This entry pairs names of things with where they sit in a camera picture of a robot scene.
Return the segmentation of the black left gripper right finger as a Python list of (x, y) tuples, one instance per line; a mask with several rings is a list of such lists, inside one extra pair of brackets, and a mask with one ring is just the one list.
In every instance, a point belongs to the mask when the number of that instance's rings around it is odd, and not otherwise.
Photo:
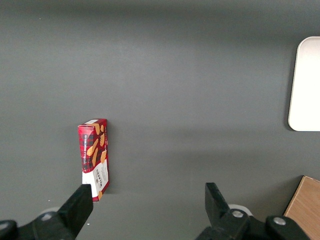
[(291, 218), (271, 215), (264, 222), (244, 210), (228, 206), (217, 185), (205, 184), (205, 210), (210, 222), (198, 240), (307, 240)]

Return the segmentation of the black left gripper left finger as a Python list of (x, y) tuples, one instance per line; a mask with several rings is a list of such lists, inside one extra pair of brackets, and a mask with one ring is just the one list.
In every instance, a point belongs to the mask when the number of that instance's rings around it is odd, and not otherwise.
[(0, 222), (2, 240), (75, 240), (93, 211), (91, 185), (82, 184), (57, 211), (46, 211), (18, 226)]

